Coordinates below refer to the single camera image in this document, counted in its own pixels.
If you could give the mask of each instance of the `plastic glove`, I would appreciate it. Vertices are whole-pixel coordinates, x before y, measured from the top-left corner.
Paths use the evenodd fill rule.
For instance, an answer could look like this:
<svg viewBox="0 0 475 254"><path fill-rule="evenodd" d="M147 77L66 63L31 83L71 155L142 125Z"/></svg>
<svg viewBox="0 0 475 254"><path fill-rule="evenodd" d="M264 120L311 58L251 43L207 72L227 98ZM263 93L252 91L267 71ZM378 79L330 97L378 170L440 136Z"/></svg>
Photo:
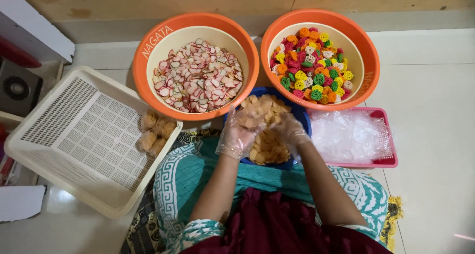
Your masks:
<svg viewBox="0 0 475 254"><path fill-rule="evenodd" d="M236 160L249 156L254 139L264 129L265 123L261 123L253 129L247 129L240 125L241 118L246 115L245 111L246 108L237 114L233 105L229 107L228 118L219 137L216 154L225 154Z"/></svg>
<svg viewBox="0 0 475 254"><path fill-rule="evenodd" d="M292 114L280 114L280 123L271 125L271 129L275 130L284 142L294 159L300 162L300 155L297 152L297 146L305 142L311 142L310 138L304 130L304 127Z"/></svg>

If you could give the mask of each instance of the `plastic bags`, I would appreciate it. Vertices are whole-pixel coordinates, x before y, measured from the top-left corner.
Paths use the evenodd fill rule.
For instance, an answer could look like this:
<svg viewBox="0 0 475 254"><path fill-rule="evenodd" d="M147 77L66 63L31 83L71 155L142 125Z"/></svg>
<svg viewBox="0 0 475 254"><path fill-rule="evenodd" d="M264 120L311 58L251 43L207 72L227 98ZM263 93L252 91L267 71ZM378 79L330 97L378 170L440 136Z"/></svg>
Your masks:
<svg viewBox="0 0 475 254"><path fill-rule="evenodd" d="M309 110L312 141L327 163L371 164L391 153L387 127L369 111Z"/></svg>

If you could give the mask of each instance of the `pink plastic basket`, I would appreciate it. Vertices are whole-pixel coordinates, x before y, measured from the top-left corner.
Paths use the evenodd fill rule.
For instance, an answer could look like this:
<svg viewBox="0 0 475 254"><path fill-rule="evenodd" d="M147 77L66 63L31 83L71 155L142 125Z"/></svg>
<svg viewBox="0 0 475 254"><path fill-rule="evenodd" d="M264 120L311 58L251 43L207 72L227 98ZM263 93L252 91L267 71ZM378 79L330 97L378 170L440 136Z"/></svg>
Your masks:
<svg viewBox="0 0 475 254"><path fill-rule="evenodd" d="M340 166L348 168L372 169L372 168L394 168L398 165L398 157L396 156L396 149L392 140L391 129L389 128L388 115L382 108L377 107L353 107L350 110L369 111L371 117L376 117L384 120L388 127L387 131L380 134L379 140L389 140L391 143L391 150L382 158L373 161L372 164L353 164L353 163L327 163L329 166Z"/></svg>

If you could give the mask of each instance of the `person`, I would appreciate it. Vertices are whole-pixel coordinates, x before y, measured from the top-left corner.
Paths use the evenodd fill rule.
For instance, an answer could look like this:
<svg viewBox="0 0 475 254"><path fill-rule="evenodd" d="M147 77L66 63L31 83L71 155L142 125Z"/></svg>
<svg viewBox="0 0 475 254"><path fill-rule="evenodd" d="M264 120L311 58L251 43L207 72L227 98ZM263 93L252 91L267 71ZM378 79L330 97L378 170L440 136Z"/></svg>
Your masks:
<svg viewBox="0 0 475 254"><path fill-rule="evenodd" d="M390 253L379 240L384 188L327 166L302 124L280 117L272 129L300 161L289 171L239 163L262 126L238 124L233 106L219 139L163 159L153 188L168 253Z"/></svg>

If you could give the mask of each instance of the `green chip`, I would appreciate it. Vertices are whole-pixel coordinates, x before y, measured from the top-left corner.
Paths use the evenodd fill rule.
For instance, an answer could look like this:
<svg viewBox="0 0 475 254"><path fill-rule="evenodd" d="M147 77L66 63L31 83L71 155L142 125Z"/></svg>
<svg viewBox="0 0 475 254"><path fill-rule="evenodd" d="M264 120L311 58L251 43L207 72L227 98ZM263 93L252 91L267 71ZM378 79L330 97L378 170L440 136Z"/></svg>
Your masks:
<svg viewBox="0 0 475 254"><path fill-rule="evenodd" d="M302 63L302 67L309 68L309 67L311 67L311 66L312 66L312 63L310 63L310 62L303 62L303 63Z"/></svg>
<svg viewBox="0 0 475 254"><path fill-rule="evenodd" d="M313 100L320 100L320 98L322 98L322 93L319 90L313 90L310 94L310 97Z"/></svg>
<svg viewBox="0 0 475 254"><path fill-rule="evenodd" d="M330 89L332 89L332 91L336 91L336 90L338 89L338 82L333 81L333 82L330 84Z"/></svg>
<svg viewBox="0 0 475 254"><path fill-rule="evenodd" d="M291 81L295 81L295 75L292 72L289 72L289 78Z"/></svg>
<svg viewBox="0 0 475 254"><path fill-rule="evenodd" d="M290 79L288 77L283 77L280 80L280 85L284 86L285 88L290 87Z"/></svg>
<svg viewBox="0 0 475 254"><path fill-rule="evenodd" d="M330 70L328 74L330 75L332 79L336 79L338 77L338 71L336 71L336 69Z"/></svg>
<svg viewBox="0 0 475 254"><path fill-rule="evenodd" d="M315 77L313 77L314 85L323 85L324 82L325 82L325 76L323 74L316 74Z"/></svg>

